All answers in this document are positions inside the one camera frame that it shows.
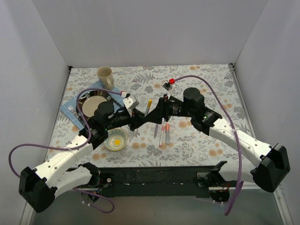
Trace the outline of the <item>white pen yellow tip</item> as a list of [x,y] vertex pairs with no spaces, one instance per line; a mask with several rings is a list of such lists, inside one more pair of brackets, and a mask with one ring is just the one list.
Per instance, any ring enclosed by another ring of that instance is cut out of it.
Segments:
[[145,114],[144,116],[146,117],[150,111],[150,107],[151,107],[151,104],[147,104],[147,108],[146,108],[146,111],[145,111]]

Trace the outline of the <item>purple pen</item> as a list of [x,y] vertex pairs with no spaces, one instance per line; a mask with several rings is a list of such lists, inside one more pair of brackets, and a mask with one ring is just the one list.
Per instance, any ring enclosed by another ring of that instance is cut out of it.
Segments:
[[155,125],[155,130],[154,130],[154,139],[157,137],[157,132],[158,132],[158,124]]

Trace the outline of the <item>grey orange highlighter pen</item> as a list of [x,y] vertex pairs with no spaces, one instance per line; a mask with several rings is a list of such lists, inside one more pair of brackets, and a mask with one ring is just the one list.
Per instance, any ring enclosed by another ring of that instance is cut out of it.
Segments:
[[170,132],[165,132],[165,143],[168,145],[170,143]]

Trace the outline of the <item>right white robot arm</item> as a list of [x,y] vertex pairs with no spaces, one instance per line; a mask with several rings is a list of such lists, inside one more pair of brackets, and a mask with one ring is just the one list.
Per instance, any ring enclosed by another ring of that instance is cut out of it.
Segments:
[[254,166],[241,173],[242,181],[255,183],[267,192],[274,192],[290,172],[284,146],[271,146],[234,129],[227,119],[205,106],[204,96],[196,88],[185,89],[182,101],[174,97],[161,97],[157,106],[146,116],[146,121],[162,123],[162,120],[169,120],[172,116],[190,117],[196,130],[241,151]]

